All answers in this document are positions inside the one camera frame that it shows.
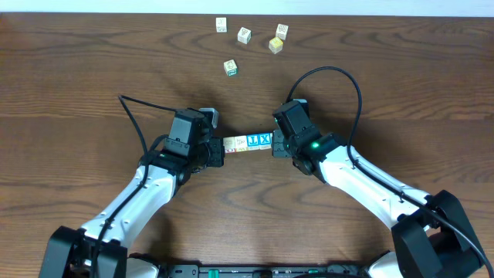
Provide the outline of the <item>white block yellow side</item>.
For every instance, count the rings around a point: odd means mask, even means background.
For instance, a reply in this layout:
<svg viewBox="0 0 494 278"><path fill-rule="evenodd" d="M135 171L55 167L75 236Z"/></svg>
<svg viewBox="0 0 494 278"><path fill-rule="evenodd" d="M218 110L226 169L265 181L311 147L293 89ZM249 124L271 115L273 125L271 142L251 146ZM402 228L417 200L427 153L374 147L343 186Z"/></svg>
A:
<svg viewBox="0 0 494 278"><path fill-rule="evenodd" d="M272 147L272 134L259 134L259 149L266 150Z"/></svg>

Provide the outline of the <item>red letter U block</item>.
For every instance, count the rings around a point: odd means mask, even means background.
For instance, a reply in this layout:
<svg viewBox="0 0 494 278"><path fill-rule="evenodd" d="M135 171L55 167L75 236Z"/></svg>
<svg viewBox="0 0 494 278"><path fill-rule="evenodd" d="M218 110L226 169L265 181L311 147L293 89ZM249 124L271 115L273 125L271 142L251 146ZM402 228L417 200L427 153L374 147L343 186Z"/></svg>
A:
<svg viewBox="0 0 494 278"><path fill-rule="evenodd" d="M236 152L236 144L234 137L224 137L223 138L223 146L225 147L226 153L235 153Z"/></svg>

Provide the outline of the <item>white block yellow edge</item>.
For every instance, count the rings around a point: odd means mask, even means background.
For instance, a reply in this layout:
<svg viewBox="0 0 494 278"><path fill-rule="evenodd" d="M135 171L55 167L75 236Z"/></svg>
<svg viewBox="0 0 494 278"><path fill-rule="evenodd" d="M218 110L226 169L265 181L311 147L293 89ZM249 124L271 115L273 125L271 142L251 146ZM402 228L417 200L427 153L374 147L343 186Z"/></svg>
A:
<svg viewBox="0 0 494 278"><path fill-rule="evenodd" d="M259 136L258 134L251 134L246 136L247 147L249 151L259 150Z"/></svg>

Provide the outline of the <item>plain yellow block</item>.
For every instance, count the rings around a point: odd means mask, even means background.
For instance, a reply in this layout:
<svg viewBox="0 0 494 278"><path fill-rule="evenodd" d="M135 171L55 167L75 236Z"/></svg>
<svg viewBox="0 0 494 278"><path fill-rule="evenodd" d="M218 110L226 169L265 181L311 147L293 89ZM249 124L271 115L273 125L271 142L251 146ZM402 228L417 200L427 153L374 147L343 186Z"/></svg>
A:
<svg viewBox="0 0 494 278"><path fill-rule="evenodd" d="M245 135L234 137L235 151L242 152L248 150L247 137Z"/></svg>

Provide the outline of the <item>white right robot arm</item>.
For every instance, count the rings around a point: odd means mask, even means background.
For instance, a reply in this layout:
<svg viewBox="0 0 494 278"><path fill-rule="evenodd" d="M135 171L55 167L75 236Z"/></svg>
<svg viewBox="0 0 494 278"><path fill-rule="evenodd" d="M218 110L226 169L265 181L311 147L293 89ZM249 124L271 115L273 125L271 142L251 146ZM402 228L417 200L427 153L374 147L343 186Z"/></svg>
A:
<svg viewBox="0 0 494 278"><path fill-rule="evenodd" d="M274 111L273 139L305 175L346 192L391 231L394 251L364 267L369 277L468 277L489 262L460 201L406 185L335 135L322 135L304 100Z"/></svg>

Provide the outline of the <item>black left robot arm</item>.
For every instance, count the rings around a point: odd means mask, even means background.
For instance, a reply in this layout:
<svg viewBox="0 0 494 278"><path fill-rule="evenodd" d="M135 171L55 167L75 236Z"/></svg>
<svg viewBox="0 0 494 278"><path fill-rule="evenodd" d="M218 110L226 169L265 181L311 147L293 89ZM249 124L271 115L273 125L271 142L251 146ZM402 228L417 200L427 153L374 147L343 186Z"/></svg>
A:
<svg viewBox="0 0 494 278"><path fill-rule="evenodd" d="M169 134L158 137L128 186L79 229L59 227L50 237L41 277L159 277L163 266L129 248L151 217L192 174L224 164L223 140L214 136L214 108L176 110Z"/></svg>

